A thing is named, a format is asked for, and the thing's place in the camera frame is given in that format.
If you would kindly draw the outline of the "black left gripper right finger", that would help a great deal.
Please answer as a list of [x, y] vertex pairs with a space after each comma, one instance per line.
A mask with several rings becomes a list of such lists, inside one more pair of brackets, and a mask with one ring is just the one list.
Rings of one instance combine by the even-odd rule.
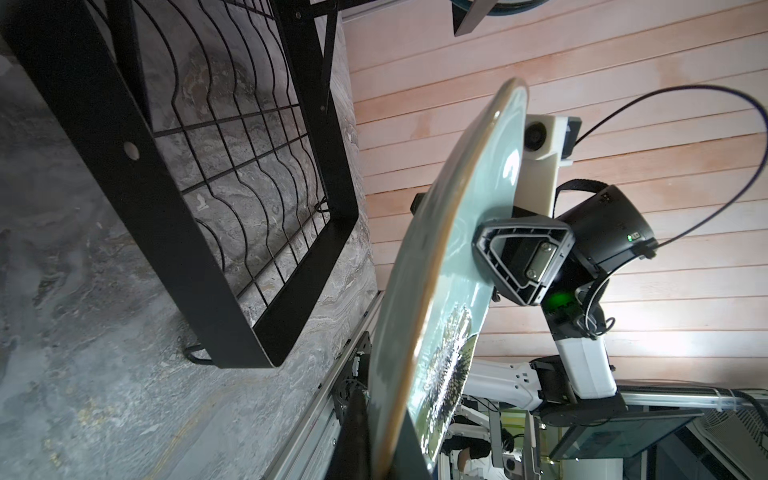
[[422, 455], [418, 437], [408, 412], [404, 416], [389, 478], [394, 480], [433, 479]]

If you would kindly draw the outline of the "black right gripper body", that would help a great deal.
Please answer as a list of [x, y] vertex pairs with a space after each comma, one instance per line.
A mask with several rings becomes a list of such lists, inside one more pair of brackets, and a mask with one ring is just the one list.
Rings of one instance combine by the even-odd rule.
[[521, 207], [509, 238], [509, 298], [543, 300], [548, 295], [571, 298], [600, 275], [593, 253], [598, 215], [577, 206], [557, 218]]

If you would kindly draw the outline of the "pale green leaf plate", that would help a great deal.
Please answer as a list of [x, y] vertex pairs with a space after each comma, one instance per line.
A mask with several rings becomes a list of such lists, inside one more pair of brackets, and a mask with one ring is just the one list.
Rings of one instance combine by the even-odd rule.
[[405, 422], [422, 465], [435, 465], [493, 291], [473, 238], [481, 223], [512, 213], [527, 107], [526, 83], [506, 81], [453, 147], [402, 239], [369, 370], [376, 479], [388, 475]]

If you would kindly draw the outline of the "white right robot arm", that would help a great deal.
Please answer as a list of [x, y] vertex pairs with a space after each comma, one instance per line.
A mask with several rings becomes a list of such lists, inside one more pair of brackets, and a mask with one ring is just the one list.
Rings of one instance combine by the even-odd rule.
[[538, 416], [557, 427], [598, 425], [627, 406], [603, 339], [612, 327], [599, 301], [610, 275], [658, 243], [615, 185], [571, 180], [557, 189], [588, 198], [556, 218], [514, 208], [509, 219], [480, 224], [473, 256], [493, 282], [493, 299], [540, 307], [556, 354], [504, 368], [475, 360], [463, 392]]

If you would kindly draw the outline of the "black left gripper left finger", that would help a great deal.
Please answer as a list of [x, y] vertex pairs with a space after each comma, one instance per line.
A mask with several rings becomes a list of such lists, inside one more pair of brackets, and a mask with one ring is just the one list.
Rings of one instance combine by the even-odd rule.
[[371, 447], [365, 393], [356, 390], [349, 402], [325, 480], [371, 478]]

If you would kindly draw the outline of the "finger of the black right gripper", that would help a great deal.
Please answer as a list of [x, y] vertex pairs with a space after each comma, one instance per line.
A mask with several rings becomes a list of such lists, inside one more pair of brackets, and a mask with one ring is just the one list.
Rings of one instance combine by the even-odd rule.
[[575, 243], [564, 222], [533, 215], [478, 225], [473, 251], [498, 294], [520, 306], [541, 303]]

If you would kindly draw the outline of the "black wire dish rack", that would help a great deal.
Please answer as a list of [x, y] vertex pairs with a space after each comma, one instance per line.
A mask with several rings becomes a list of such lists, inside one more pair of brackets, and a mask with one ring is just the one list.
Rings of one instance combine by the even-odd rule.
[[197, 342], [276, 368], [358, 219], [338, 1], [5, 1], [1, 35]]

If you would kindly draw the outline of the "white plate dark green rim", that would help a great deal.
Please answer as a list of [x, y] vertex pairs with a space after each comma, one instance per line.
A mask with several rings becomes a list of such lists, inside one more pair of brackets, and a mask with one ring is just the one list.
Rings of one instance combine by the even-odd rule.
[[[472, 0], [451, 0], [451, 3], [457, 8], [465, 12], [468, 12], [473, 4], [473, 1]], [[520, 1], [520, 2], [496, 1], [494, 6], [487, 13], [487, 15], [492, 17], [518, 15], [518, 14], [522, 14], [524, 12], [533, 10], [535, 8], [538, 8], [546, 3], [548, 3], [548, 0], [527, 0], [527, 1]]]

